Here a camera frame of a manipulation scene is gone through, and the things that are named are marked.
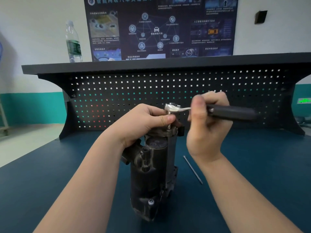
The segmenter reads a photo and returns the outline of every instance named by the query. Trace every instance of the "person's right arm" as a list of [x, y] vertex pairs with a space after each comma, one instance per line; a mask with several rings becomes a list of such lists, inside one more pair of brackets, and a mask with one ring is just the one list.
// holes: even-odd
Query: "person's right arm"
[[202, 170], [232, 233], [301, 232], [221, 154], [232, 122], [207, 116], [206, 104], [229, 105], [225, 93], [197, 95], [191, 103], [189, 153]]

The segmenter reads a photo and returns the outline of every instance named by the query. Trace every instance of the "green wall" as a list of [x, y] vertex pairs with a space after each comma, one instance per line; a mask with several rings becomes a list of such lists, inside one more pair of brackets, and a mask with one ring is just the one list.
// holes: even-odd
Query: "green wall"
[[[292, 104], [295, 116], [310, 117], [311, 104], [297, 104], [298, 98], [311, 98], [311, 84], [296, 85]], [[62, 92], [8, 93], [1, 95], [1, 101], [10, 126], [65, 123], [66, 120]]]

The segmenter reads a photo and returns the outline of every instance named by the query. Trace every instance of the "white wall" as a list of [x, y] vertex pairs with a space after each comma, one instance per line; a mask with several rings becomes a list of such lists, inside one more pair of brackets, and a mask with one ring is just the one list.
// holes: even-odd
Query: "white wall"
[[[234, 54], [311, 52], [310, 7], [311, 0], [239, 0]], [[254, 25], [259, 10], [268, 10], [266, 22]], [[35, 75], [23, 75], [21, 65], [69, 62], [68, 19], [79, 34], [83, 60], [91, 61], [83, 0], [1, 0], [0, 93], [61, 91]], [[311, 76], [303, 83], [311, 83]]]

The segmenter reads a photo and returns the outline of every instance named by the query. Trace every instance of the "exit sign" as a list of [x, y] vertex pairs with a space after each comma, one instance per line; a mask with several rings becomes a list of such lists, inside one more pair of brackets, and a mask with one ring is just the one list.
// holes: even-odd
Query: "exit sign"
[[311, 98], [299, 98], [297, 104], [311, 104]]

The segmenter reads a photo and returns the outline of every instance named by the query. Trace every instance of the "person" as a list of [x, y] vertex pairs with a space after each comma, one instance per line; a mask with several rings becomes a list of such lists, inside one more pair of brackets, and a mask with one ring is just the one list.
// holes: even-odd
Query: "person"
[[[220, 152], [232, 122], [207, 116], [206, 104], [229, 105], [223, 92], [192, 99], [187, 148], [202, 170], [232, 233], [301, 232], [262, 196]], [[153, 127], [176, 117], [139, 104], [106, 129], [35, 229], [35, 233], [105, 232], [122, 151]]]

